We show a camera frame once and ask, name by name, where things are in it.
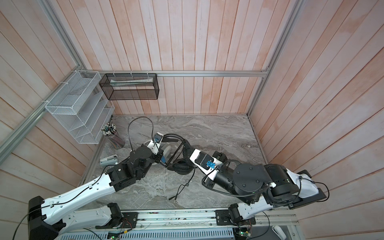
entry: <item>cable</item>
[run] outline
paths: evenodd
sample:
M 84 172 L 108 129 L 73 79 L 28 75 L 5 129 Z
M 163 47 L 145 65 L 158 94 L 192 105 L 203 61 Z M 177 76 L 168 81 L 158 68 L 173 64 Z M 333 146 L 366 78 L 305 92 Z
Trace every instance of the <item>cable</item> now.
M 249 219 L 249 230 L 251 231 L 251 236 L 252 236 L 252 224 L 251 224 L 251 219 Z
M 328 197 L 327 197 L 325 200 L 321 200 L 321 201 L 317 201 L 317 202 L 325 202 L 325 201 L 327 201 L 327 200 L 329 199 L 329 189 L 328 189 L 328 186 L 325 185 L 325 183 L 322 183 L 322 182 L 315 182 L 315 181 L 309 180 L 309 179 L 307 179 L 307 178 L 303 178 L 303 179 L 308 180 L 308 181 L 310 181 L 310 182 L 313 183 L 313 184 L 315 184 L 315 183 L 322 184 L 322 185 L 325 186 L 325 188 L 327 188 Z
M 152 134 L 151 134 L 151 139 L 153 139 L 153 122 L 152 122 L 152 120 L 150 120 L 148 117 L 145 117 L 145 116 L 141 116 L 141 117 L 138 117 L 138 118 L 133 119 L 133 120 L 129 123 L 129 125 L 128 125 L 128 140 L 129 140 L 129 144 L 131 145 L 131 149 L 132 149 L 132 150 L 133 150 L 133 147 L 132 147 L 132 143 L 131 143 L 131 137 L 129 136 L 129 126 L 130 126 L 135 120 L 137 120 L 137 119 L 139 119 L 139 118 L 146 118 L 146 119 L 148 119 L 149 121 L 151 121 L 151 123 L 152 123 Z
M 100 180 L 100 178 L 101 178 L 101 176 L 103 175 L 103 173 L 104 173 L 104 171 L 105 171 L 105 169 L 108 167 L 108 166 L 115 166 L 115 164 L 113 164 L 113 165 L 107 165 L 107 166 L 105 166 L 104 167 L 104 169 L 103 169 L 103 171 L 101 172 L 101 175 L 100 175 L 100 177 L 97 179 L 97 181 L 95 181 L 94 183 L 92 183 L 92 186 L 93 185 L 95 185 L 99 180 Z
M 325 200 L 321 200 L 321 201 L 317 201 L 317 202 L 325 202 L 325 201 L 327 201 L 327 200 L 329 199 L 329 189 L 328 189 L 327 185 L 325 185 L 325 184 L 322 183 L 322 182 L 315 182 L 315 183 L 319 183 L 319 184 L 324 185 L 324 186 L 327 188 L 327 192 L 328 192 L 328 197 L 327 197 Z
M 15 240 L 15 236 L 16 236 L 17 229 L 20 227 L 20 224 L 22 223 L 22 221 L 23 221 L 28 215 L 30 215 L 31 213 L 33 213 L 34 211 L 37 211 L 37 210 L 39 210 L 39 209 L 43 209 L 43 208 L 45 208 L 45 207 L 49 207 L 49 205 L 48 205 L 48 206 L 44 206 L 44 207 L 40 207 L 40 208 L 35 209 L 35 210 L 33 210 L 33 211 L 30 211 L 27 215 L 25 215 L 25 216 L 23 217 L 23 219 L 22 219 L 22 220 L 19 222 L 19 224 L 17 225 L 17 227 L 16 227 L 16 229 L 15 229 L 15 233 L 13 234 L 12 240 Z
M 175 201 L 176 201 L 177 196 L 184 190 L 184 188 L 185 188 L 186 186 L 189 185 L 189 182 L 191 182 L 193 176 L 195 175 L 195 172 L 196 172 L 196 168 L 194 167 L 194 169 L 193 169 L 193 174 L 192 174 L 191 178 L 188 180 L 188 182 L 187 182 L 186 184 L 181 184 L 181 185 L 179 186 L 179 188 L 177 189 L 177 193 L 176 193 L 176 195 L 174 195 L 173 197 L 170 197 L 168 200 L 172 200 L 173 198 L 175 198 Z
M 93 233 L 94 235 L 96 235 L 96 237 L 98 237 L 100 240 L 102 240 L 101 237 L 99 237 L 99 235 L 97 235 L 94 231 L 89 230 L 89 229 L 87 229 L 87 228 L 83 228 L 83 229 L 90 231 L 91 233 Z
M 268 218 L 268 228 L 266 229 L 266 231 L 263 234 L 255 236 L 255 237 L 248 238 L 247 240 L 251 240 L 251 239 L 254 239 L 254 238 L 257 238 L 257 237 L 261 237 L 261 236 L 263 236 L 264 234 L 266 234 L 269 231 L 269 227 L 271 226 L 271 222 L 269 221 L 268 215 L 265 212 L 263 212 L 263 213 L 265 214 L 266 218 Z

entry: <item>gray marble surface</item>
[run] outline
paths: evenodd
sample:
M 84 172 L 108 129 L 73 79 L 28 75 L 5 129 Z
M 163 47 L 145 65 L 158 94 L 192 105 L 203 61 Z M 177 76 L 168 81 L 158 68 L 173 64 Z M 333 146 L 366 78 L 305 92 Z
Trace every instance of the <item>gray marble surface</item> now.
M 112 119 L 111 122 L 117 125 L 118 132 L 125 139 L 126 144 L 122 149 L 115 150 L 107 141 L 100 158 L 117 154 L 120 162 L 129 156 L 131 147 L 127 127 L 134 118 L 118 116 Z M 154 123 L 154 132 L 179 134 L 192 146 L 208 154 L 219 151 L 224 152 L 229 159 L 265 164 L 245 115 L 149 116 L 149 118 Z M 152 125 L 148 119 L 141 118 L 134 121 L 129 130 L 133 148 L 149 141 L 151 131 Z M 93 178 L 99 176 L 102 169 L 103 167 L 96 166 Z M 124 210 L 228 207 L 230 204 L 239 202 L 235 197 L 228 197 L 204 188 L 201 185 L 204 174 L 199 169 L 196 169 L 189 186 L 183 190 L 177 200 L 168 200 L 176 194 L 180 184 L 188 182 L 192 173 L 179 175 L 166 170 L 159 164 L 152 165 L 145 178 L 119 192 L 99 198 L 84 206 L 83 209 L 101 207 L 110 202 L 117 203 L 120 209 Z

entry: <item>aluminum frame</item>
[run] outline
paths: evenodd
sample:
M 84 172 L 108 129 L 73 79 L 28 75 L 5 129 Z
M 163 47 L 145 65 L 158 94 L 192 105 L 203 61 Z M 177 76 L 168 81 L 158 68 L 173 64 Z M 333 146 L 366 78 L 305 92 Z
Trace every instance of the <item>aluminum frame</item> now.
M 155 73 L 158 77 L 265 77 L 268 74 L 267 70 L 258 71 L 98 71 L 100 75 L 106 73 Z

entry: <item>white wire mesh organizer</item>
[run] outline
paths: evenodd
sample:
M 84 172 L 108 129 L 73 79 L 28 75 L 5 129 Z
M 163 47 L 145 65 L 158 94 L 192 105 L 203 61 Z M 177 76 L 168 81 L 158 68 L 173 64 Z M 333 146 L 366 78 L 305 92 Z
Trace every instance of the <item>white wire mesh organizer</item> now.
M 93 74 L 93 78 L 82 77 L 79 71 L 53 96 L 45 108 L 51 114 L 76 115 L 92 90 L 100 82 L 101 76 L 96 71 L 81 71 Z
M 94 73 L 94 77 L 83 77 L 85 72 Z M 78 143 L 98 144 L 102 136 L 100 129 L 115 109 L 108 99 L 101 101 L 103 92 L 92 95 L 100 79 L 95 71 L 76 72 L 46 106 Z

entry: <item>wooden panel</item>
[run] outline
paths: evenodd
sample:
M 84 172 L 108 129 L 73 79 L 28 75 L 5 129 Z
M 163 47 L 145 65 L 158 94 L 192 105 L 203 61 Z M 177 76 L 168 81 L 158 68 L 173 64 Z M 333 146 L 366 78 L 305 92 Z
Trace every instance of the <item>wooden panel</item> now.
M 65 128 L 50 114 L 45 114 L 43 117 L 51 126 L 53 126 L 65 139 L 67 139 L 76 149 L 78 149 L 88 159 L 92 158 L 93 149 L 90 149 L 87 144 L 79 144 L 73 137 L 65 130 Z
M 300 221 L 306 238 L 382 230 L 384 199 Z
M 29 63 L 33 70 L 45 82 L 45 84 L 52 89 L 56 86 L 56 81 L 48 73 L 48 71 L 41 64 L 39 59 L 15 31 L 15 29 L 5 19 L 4 15 L 0 13 L 0 31 L 10 41 L 13 47 L 22 55 L 22 57 Z
M 12 47 L 12 45 L 0 35 L 0 45 L 2 50 L 1 57 L 19 74 L 24 81 L 41 97 L 44 98 L 50 93 L 50 88 L 35 73 L 22 56 Z
M 96 32 L 103 45 L 104 51 L 108 57 L 111 68 L 113 70 L 122 70 L 122 66 L 116 48 L 114 44 L 111 44 L 113 43 L 113 40 L 111 38 L 111 34 L 109 33 L 107 22 L 103 17 L 104 15 L 100 4 L 95 3 L 92 0 L 85 0 L 85 4 L 88 9 L 91 20 L 93 21 L 93 25 L 96 28 Z
M 0 196 L 0 205 L 2 207 L 0 212 L 1 221 L 20 222 L 20 220 L 28 213 L 28 204 L 8 199 Z
M 64 77 L 64 74 L 60 71 L 52 56 L 50 56 L 15 5 L 11 1 L 1 1 L 0 11 L 56 82 L 60 81 Z
M 325 46 L 328 44 L 332 36 L 334 35 L 336 29 L 341 24 L 341 21 L 344 19 L 345 15 L 353 6 L 353 1 L 348 1 L 350 3 L 348 7 L 340 6 L 342 1 L 328 1 L 325 5 L 323 11 L 320 13 L 320 16 L 316 20 L 314 26 L 312 27 L 310 33 L 308 34 L 307 39 L 304 41 L 300 51 L 298 52 L 296 58 L 294 59 L 293 64 L 290 66 L 287 74 L 284 76 L 282 83 L 280 84 L 278 90 L 276 91 L 276 96 L 279 96 L 281 92 L 285 92 L 283 97 L 277 103 L 278 98 L 272 99 L 268 107 L 276 106 L 273 110 L 271 116 L 268 118 L 267 122 L 260 130 L 260 137 L 263 139 L 263 142 L 268 142 L 270 132 L 272 128 L 268 129 L 271 126 L 271 122 L 276 119 L 277 114 L 280 113 L 281 109 L 285 106 L 288 99 L 292 96 L 293 92 L 297 89 L 298 85 L 303 80 L 304 76 L 308 73 L 310 67 L 312 67 L 315 60 L 319 57 L 321 52 L 324 50 Z M 336 10 L 344 14 L 342 18 L 333 17 Z M 331 24 L 329 22 L 331 19 L 340 19 L 339 23 L 333 21 Z
M 54 43 L 52 37 L 49 35 L 48 31 L 41 23 L 39 17 L 35 14 L 33 10 L 31 11 L 32 6 L 28 3 L 28 1 L 14 0 L 13 3 L 21 13 L 23 18 L 27 21 L 32 31 L 36 34 L 37 38 L 44 45 L 45 49 L 50 54 L 56 65 L 59 67 L 60 71 L 63 74 L 71 71 L 71 68 L 66 62 L 64 56 L 61 54 L 60 50 Z
M 0 165 L 0 169 L 53 192 L 64 193 L 75 188 L 14 154 Z
M 13 153 L 73 186 L 77 186 L 81 180 L 78 173 L 74 172 L 26 139 L 19 144 Z
M 55 141 L 60 147 L 65 149 L 73 157 L 75 157 L 84 166 L 87 166 L 89 159 L 84 156 L 77 148 L 75 148 L 64 136 L 62 136 L 53 126 L 45 119 L 40 120 L 36 126 L 44 132 L 48 137 Z
M 30 182 L 24 181 L 18 177 L 3 172 L 2 170 L 0 170 L 0 179 L 2 183 L 0 185 L 1 196 L 15 199 L 20 202 L 28 203 L 31 198 L 36 196 L 41 196 L 45 199 L 48 197 L 56 196 L 58 194 Z
M 311 238 L 312 240 L 383 240 L 384 232 L 356 233 L 342 236 Z
M 48 32 L 49 36 L 54 41 L 55 45 L 59 49 L 60 53 L 64 57 L 65 61 L 67 62 L 70 69 L 73 69 L 76 67 L 76 62 L 72 58 L 71 53 L 66 48 L 64 42 L 60 39 L 59 34 L 56 32 L 54 26 L 51 24 L 49 17 L 45 14 L 44 10 L 41 8 L 41 6 L 38 4 L 38 2 L 33 0 L 28 0 L 29 4 L 33 8 L 33 11 L 43 24 L 45 30 Z
M 120 65 L 125 70 L 261 70 L 269 65 L 295 3 L 55 1 L 64 28 L 93 70 L 117 69 Z M 168 77 L 159 83 L 158 100 L 127 100 L 126 106 L 118 102 L 120 110 L 116 113 L 245 113 L 256 93 L 256 80 L 248 78 Z
M 314 177 L 316 181 L 327 182 L 328 187 L 333 189 L 353 181 L 356 178 L 368 175 L 377 169 L 384 168 L 384 162 L 382 161 L 383 155 L 384 138 L 381 137 L 332 165 L 332 167 L 317 173 Z M 340 174 L 343 172 L 353 172 L 354 174 Z
M 382 236 L 383 10 L 382 0 L 306 2 L 250 117 L 269 162 L 330 189 L 295 210 L 307 239 Z
M 342 185 L 330 191 L 332 198 L 329 198 L 328 201 L 295 209 L 295 214 L 299 220 L 306 219 L 338 209 L 382 199 L 384 197 L 384 187 L 381 185 L 372 187 L 371 185 L 373 182 L 380 182 L 383 177 L 384 170 L 380 170 L 379 172 Z
M 334 80 L 339 73 L 348 65 L 348 63 L 356 56 L 356 54 L 359 52 L 359 50 L 369 41 L 369 39 L 376 33 L 376 31 L 382 26 L 383 21 L 377 21 L 377 15 L 375 16 L 375 9 L 370 12 L 370 14 L 366 17 L 365 21 L 359 26 L 359 28 L 356 30 L 356 32 L 350 37 L 350 39 L 345 43 L 345 45 L 340 49 L 339 53 L 334 57 L 334 59 L 330 62 L 329 66 L 324 70 L 324 72 L 320 75 L 318 80 L 316 82 L 311 82 L 308 79 L 311 78 L 317 78 L 317 76 L 314 76 L 311 74 L 311 71 L 307 74 L 303 82 L 299 85 L 297 88 L 297 92 L 293 94 L 291 99 L 288 101 L 288 103 L 284 103 L 285 107 L 279 114 L 279 117 L 276 118 L 275 123 L 273 124 L 276 128 L 282 125 L 282 123 L 286 120 L 286 116 L 292 113 L 292 116 L 295 116 L 296 119 L 294 122 L 297 121 L 300 116 L 305 113 L 305 111 L 316 101 L 318 96 L 329 86 L 329 84 L 332 83 L 332 80 Z M 342 31 L 336 32 L 333 39 L 330 41 L 328 46 L 325 48 L 321 56 L 319 57 L 318 61 L 313 65 L 312 69 L 315 68 L 321 68 L 319 66 L 320 61 L 325 61 L 325 58 L 330 55 L 331 52 L 334 52 L 337 49 L 329 48 L 330 46 L 333 46 L 332 44 L 335 44 L 335 41 L 338 42 L 341 41 L 339 35 L 343 34 Z M 261 138 L 263 138 L 263 133 L 268 128 L 269 124 L 266 124 L 263 129 L 261 129 L 260 134 Z
M 289 130 L 288 134 L 286 134 L 283 139 L 279 139 L 280 142 L 274 149 L 272 149 L 273 145 L 267 144 L 265 146 L 265 150 L 267 151 L 268 157 L 275 157 L 279 153 L 279 151 L 281 151 L 304 127 L 310 127 L 310 125 L 316 124 L 315 122 L 317 120 L 314 118 L 323 108 L 337 109 L 332 111 L 332 115 L 328 115 L 326 117 L 329 117 L 328 121 L 326 121 L 325 119 L 320 120 L 320 118 L 322 118 L 321 114 L 317 115 L 317 117 L 319 118 L 319 122 L 327 124 L 382 77 L 382 74 L 384 74 L 384 72 L 382 71 L 382 64 L 380 59 L 384 58 L 383 50 L 381 50 L 376 55 L 376 57 L 371 60 L 371 62 L 364 66 L 364 64 L 368 62 L 369 59 L 372 57 L 372 55 L 377 52 L 378 48 L 380 48 L 380 45 L 382 44 L 381 41 L 382 40 L 380 39 L 377 40 L 377 43 L 379 43 L 378 46 L 375 44 L 367 44 L 367 46 L 362 49 L 362 55 L 359 54 L 358 57 L 355 58 L 351 62 L 351 64 L 345 68 L 345 70 L 339 75 L 339 77 L 337 77 L 337 79 L 332 83 L 332 85 L 309 108 L 309 110 L 307 111 L 308 113 L 305 114 L 297 123 L 295 123 L 294 127 Z
M 14 231 L 10 231 L 10 229 L 16 229 L 17 223 L 15 222 L 5 222 L 0 221 L 0 231 L 4 238 L 11 239 L 13 237 Z M 17 230 L 17 234 L 15 239 L 28 239 L 28 225 L 21 224 L 19 230 Z
M 268 113 L 270 114 L 273 111 L 274 108 L 268 108 L 268 105 L 270 105 L 270 102 L 274 102 L 276 98 L 279 98 L 280 94 L 275 94 L 275 92 L 278 91 L 284 76 L 301 49 L 302 44 L 308 36 L 317 17 L 320 15 L 325 3 L 326 1 L 308 1 L 305 3 L 301 15 L 302 21 L 295 24 L 294 29 L 296 31 L 294 31 L 288 39 L 285 46 L 286 51 L 283 51 L 279 60 L 277 60 L 276 64 L 279 71 L 274 71 L 269 76 L 268 82 L 266 83 L 255 108 L 255 112 L 258 112 L 258 114 L 251 116 L 257 131 L 260 131 L 262 128 L 261 123 L 267 120 Z

